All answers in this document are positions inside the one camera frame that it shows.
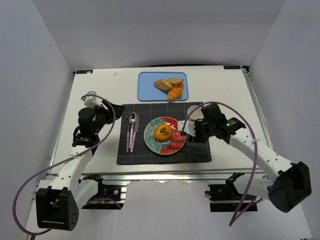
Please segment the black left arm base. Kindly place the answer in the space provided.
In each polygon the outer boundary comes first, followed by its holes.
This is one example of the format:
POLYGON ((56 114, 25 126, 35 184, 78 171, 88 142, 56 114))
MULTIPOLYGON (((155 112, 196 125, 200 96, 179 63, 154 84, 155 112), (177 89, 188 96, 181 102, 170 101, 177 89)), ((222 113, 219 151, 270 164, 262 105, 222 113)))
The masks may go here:
POLYGON ((123 186, 120 184, 108 184, 102 175, 89 174, 78 180, 78 185, 85 180, 93 180, 98 183, 98 191, 85 204, 84 210, 120 210, 124 205, 122 197, 123 186))

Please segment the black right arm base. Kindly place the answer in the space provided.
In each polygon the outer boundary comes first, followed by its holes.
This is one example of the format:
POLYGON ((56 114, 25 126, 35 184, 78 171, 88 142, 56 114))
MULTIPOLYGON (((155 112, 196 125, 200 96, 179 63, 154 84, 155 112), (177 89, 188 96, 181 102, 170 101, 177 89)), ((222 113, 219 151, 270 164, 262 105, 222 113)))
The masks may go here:
POLYGON ((207 187, 204 195, 209 200, 211 213, 233 213, 238 207, 242 195, 234 193, 226 184, 232 174, 205 174, 207 187))

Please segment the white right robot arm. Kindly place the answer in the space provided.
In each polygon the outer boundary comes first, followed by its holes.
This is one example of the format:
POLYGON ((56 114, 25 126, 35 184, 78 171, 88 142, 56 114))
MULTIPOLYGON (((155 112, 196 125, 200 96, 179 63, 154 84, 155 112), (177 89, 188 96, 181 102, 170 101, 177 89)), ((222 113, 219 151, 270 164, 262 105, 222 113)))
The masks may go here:
POLYGON ((181 122, 181 131, 193 143, 206 143, 210 137, 223 140, 253 162, 251 174, 233 173, 226 181, 234 196, 247 194, 269 200, 288 213, 312 193, 310 170, 303 162, 294 163, 258 140, 243 116, 227 119, 220 103, 197 106, 203 117, 181 122))

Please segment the metal tongs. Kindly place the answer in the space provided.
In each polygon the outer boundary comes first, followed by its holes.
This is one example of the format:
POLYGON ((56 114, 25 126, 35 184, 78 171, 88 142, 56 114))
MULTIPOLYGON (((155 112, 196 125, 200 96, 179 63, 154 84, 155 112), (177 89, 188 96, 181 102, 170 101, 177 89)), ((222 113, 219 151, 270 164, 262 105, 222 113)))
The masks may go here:
POLYGON ((161 143, 179 143, 179 142, 185 142, 187 140, 187 137, 185 135, 181 135, 179 131, 172 129, 172 134, 170 136, 170 139, 166 141, 160 141, 161 143))

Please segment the orange glazed donut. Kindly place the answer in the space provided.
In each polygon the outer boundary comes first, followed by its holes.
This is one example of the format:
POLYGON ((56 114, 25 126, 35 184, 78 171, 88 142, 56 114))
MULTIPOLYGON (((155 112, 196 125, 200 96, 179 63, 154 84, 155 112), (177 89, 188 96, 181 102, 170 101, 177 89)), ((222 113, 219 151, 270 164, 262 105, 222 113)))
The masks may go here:
POLYGON ((163 142, 170 139, 172 135, 172 128, 166 123, 161 123, 155 127, 153 137, 156 141, 163 142))

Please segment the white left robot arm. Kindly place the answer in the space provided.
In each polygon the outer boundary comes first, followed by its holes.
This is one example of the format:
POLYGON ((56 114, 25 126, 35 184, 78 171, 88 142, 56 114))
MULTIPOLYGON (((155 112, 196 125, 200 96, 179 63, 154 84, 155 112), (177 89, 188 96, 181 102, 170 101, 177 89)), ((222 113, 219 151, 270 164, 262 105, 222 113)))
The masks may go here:
POLYGON ((37 226, 41 229, 72 231, 79 219, 79 210, 97 195, 101 177, 81 175, 93 158, 99 132, 119 119, 124 105, 94 103, 78 112, 78 126, 73 132, 71 160, 66 162, 55 179, 46 188, 39 188, 35 195, 37 226))

